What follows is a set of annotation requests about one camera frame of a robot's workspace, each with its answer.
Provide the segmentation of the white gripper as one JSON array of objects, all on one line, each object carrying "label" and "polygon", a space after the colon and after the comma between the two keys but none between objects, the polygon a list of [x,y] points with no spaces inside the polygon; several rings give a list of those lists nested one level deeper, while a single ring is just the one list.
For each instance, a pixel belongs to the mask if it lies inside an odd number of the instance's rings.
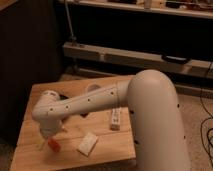
[{"label": "white gripper", "polygon": [[39,138],[37,142],[37,148],[39,150],[42,150],[44,146],[47,144],[47,139],[49,137],[53,137],[57,133],[59,133],[62,130],[62,124],[53,124],[53,125],[41,125],[40,126],[40,133],[42,137]]}]

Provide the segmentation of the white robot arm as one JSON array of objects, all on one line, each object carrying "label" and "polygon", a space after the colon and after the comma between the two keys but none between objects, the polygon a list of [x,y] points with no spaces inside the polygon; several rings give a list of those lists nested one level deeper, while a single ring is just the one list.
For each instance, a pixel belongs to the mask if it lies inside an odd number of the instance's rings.
[{"label": "white robot arm", "polygon": [[191,162],[177,92],[157,70],[144,70],[126,81],[62,100],[55,91],[42,93],[32,118],[44,138],[56,135],[61,120],[76,114],[126,107],[130,114],[140,171],[190,171]]}]

